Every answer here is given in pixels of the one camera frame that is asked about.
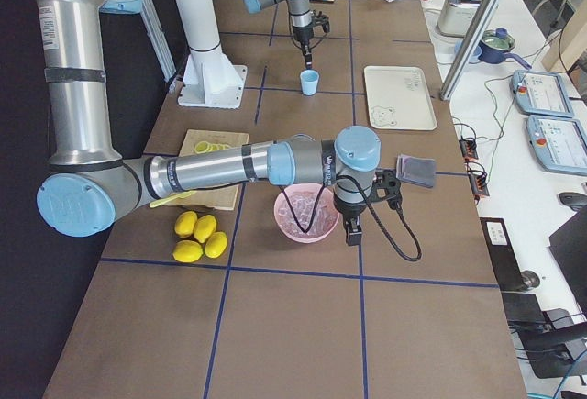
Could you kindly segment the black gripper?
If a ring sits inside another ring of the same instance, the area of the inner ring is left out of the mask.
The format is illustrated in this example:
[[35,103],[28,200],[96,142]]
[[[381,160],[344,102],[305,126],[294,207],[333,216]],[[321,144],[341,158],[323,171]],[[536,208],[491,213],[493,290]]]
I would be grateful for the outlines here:
[[367,205],[364,202],[349,203],[335,196],[334,206],[343,217],[346,244],[359,246],[362,241],[360,215],[367,208]]
[[311,39],[314,37],[314,30],[311,25],[298,27],[293,26],[293,37],[299,45],[299,48],[303,51],[305,60],[305,68],[313,68],[313,56],[311,51]]

